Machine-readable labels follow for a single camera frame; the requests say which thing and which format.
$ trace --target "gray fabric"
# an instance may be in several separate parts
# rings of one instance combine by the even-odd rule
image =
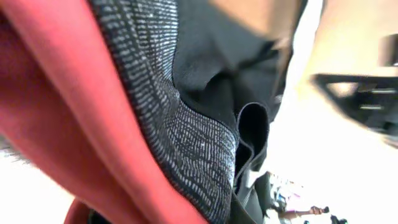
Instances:
[[[162,171],[210,223],[224,223],[229,215],[238,140],[219,122],[187,107],[173,86],[176,2],[90,3]]]

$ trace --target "black buckle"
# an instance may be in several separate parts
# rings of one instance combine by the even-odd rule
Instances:
[[[318,74],[314,81],[351,119],[378,133],[398,135],[398,77]],[[332,83],[356,83],[356,87],[348,96],[337,96]]]

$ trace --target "woven fabric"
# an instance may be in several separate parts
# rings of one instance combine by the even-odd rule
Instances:
[[[219,122],[186,106],[174,88],[176,2],[91,0],[90,4],[160,168],[209,222],[224,223],[238,140]]]

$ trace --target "garment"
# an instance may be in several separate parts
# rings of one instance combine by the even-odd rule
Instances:
[[[67,223],[262,222],[241,204],[284,87],[273,40],[205,1],[2,5],[0,131],[76,195]]]

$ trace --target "gray textured fabric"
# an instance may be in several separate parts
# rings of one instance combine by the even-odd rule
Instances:
[[[90,4],[164,174],[209,222],[224,223],[238,139],[219,122],[187,107],[173,86],[176,2],[90,0]]]

